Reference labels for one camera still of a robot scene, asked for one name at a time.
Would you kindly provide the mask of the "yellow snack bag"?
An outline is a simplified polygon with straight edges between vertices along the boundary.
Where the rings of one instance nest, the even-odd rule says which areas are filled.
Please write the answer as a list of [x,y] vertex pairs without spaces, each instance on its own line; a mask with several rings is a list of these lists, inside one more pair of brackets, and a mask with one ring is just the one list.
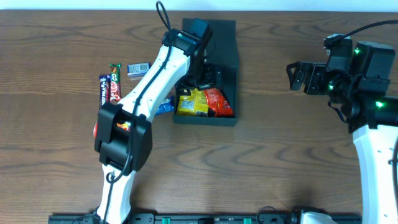
[[181,95],[177,106],[177,115],[180,116],[208,116],[208,104],[204,91],[191,90],[189,95]]

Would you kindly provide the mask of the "red snack bag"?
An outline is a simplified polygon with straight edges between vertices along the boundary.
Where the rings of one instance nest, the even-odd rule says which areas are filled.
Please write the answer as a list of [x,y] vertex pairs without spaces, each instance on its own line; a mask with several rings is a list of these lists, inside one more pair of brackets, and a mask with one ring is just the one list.
[[207,89],[204,91],[204,93],[208,105],[209,117],[224,117],[233,115],[232,108],[219,89]]

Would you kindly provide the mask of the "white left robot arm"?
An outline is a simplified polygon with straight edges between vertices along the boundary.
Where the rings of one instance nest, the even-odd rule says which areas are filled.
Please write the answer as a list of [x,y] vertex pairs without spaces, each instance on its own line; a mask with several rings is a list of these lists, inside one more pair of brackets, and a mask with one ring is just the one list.
[[100,223],[127,221],[135,173],[152,150],[155,113],[172,87],[180,91],[213,86],[204,71],[212,34],[210,28],[166,32],[153,66],[133,91],[99,110],[95,151],[104,172],[103,196],[96,211]]

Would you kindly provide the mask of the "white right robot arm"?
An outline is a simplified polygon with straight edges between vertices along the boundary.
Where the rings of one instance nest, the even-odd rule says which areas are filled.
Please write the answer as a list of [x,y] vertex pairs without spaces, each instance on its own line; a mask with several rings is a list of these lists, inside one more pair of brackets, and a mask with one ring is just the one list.
[[327,48],[327,63],[287,65],[290,89],[327,95],[359,159],[363,223],[397,223],[397,98],[387,96],[396,55],[386,44],[345,39]]

